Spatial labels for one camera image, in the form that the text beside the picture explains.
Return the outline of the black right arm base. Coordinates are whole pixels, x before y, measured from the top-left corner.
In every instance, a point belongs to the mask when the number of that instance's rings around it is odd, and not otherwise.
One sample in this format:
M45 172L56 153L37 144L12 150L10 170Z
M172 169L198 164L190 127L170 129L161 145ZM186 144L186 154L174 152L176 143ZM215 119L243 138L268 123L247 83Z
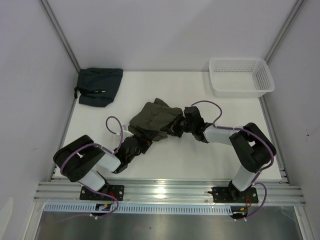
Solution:
M257 190L250 185L244 191L238 190L230 181L228 186L214 186L207 192L213 198L214 203L239 203L245 204L249 199L251 203L259 202Z

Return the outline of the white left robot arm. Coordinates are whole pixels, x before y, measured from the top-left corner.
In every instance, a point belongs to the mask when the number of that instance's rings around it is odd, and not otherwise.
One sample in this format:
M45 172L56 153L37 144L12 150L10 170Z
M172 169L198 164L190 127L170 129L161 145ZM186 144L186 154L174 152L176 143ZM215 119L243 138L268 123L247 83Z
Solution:
M95 143L88 135L83 135L58 150L54 163L60 173L72 183L78 182L89 188L97 200L108 196L107 180L95 168L101 167L113 174L123 172L132 160L145 154L152 141L136 135L128 136L114 151Z

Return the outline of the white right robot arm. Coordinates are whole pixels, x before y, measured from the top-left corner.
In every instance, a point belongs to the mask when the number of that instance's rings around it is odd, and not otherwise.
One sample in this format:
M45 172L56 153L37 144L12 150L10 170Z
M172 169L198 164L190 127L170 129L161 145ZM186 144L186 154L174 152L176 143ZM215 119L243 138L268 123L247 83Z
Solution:
M219 126L205 122L196 106L186 107L183 113L162 130L179 138L191 133L202 143L232 146L241 166L229 183L228 196L234 202L241 201L260 173L274 163L276 148L253 122L243 127Z

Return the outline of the olive green shorts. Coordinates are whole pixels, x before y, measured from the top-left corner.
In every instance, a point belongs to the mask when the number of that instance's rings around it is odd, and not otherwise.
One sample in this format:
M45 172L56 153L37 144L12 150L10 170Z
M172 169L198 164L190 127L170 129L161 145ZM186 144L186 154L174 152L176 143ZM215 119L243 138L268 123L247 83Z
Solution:
M147 102L142 110L129 121L128 130L134 135L158 142L168 136L176 136L171 126L182 115L181 108L170 107L163 100L156 98L154 102Z

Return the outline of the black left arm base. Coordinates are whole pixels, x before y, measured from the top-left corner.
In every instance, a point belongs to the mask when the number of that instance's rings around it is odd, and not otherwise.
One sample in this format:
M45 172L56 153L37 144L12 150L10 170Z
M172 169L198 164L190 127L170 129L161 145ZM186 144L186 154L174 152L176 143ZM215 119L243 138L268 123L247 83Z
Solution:
M80 191L79 199L83 201L113 201L113 198L116 198L118 201L122 201L124 193L124 185L107 184L96 191L92 191L89 187L83 186Z

